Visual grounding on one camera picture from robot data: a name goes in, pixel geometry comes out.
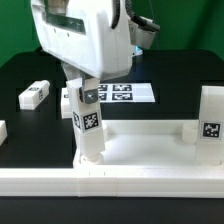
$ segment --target white platform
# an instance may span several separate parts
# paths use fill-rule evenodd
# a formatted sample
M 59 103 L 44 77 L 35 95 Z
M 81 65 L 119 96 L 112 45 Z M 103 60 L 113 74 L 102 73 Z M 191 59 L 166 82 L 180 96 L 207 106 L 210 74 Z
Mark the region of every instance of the white platform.
M 0 195 L 224 197 L 224 166 L 195 162 L 185 122 L 105 121 L 104 165 L 80 165 L 77 150 L 74 169 L 1 169 Z

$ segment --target green wall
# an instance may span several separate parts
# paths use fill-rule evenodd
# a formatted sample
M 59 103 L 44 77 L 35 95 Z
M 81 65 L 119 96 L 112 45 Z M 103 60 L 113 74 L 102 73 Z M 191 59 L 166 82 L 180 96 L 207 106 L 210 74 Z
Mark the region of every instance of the green wall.
M 133 0 L 136 14 L 152 16 L 150 0 Z M 223 0 L 151 0 L 161 26 L 153 49 L 206 49 L 224 59 Z
M 39 46 L 30 0 L 0 0 L 0 66 Z M 161 31 L 152 49 L 207 49 L 224 59 L 223 0 L 151 0 Z M 149 0 L 133 0 L 136 14 L 152 18 Z
M 39 46 L 30 0 L 0 0 L 0 66 L 20 52 Z

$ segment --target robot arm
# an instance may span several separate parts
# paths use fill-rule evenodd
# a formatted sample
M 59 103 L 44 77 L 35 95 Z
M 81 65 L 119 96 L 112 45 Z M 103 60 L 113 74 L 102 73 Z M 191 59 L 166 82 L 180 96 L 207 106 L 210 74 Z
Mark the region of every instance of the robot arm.
M 98 164 L 105 149 L 98 85 L 129 73 L 132 45 L 149 47 L 159 27 L 126 0 L 31 0 L 43 49 L 59 58 L 67 82 L 80 161 Z
M 153 39 L 159 27 L 136 16 L 130 0 L 124 2 L 31 0 L 43 49 L 101 80 L 127 75 L 132 65 L 131 45 L 141 39 L 136 30 L 140 26 Z

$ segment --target black tabletop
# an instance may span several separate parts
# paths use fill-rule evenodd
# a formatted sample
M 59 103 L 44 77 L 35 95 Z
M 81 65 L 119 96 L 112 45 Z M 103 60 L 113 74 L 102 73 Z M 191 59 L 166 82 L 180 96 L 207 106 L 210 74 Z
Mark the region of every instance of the black tabletop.
M 38 80 L 50 94 L 35 111 L 21 111 L 18 95 Z M 8 138 L 1 168 L 71 168 L 72 123 L 62 120 L 60 62 L 43 52 L 22 53 L 0 68 L 0 120 Z M 150 82 L 155 103 L 101 104 L 103 119 L 197 119 L 202 85 L 224 85 L 224 63 L 209 51 L 147 51 L 116 83 Z M 5 223 L 223 223 L 222 199 L 0 198 Z

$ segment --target black cable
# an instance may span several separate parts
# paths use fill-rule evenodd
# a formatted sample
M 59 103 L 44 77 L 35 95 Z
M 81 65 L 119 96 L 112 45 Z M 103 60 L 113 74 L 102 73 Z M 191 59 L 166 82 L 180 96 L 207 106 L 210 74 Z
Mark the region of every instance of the black cable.
M 149 30 L 149 31 L 152 31 L 152 32 L 157 32 L 157 31 L 160 30 L 159 25 L 157 25 L 155 23 L 151 23 L 148 20 L 143 19 L 140 16 L 137 16 L 133 12 L 132 1 L 131 0 L 125 0 L 125 8 L 126 8 L 127 14 L 131 18 L 131 21 L 133 21 L 134 23 L 137 23 L 142 29 Z

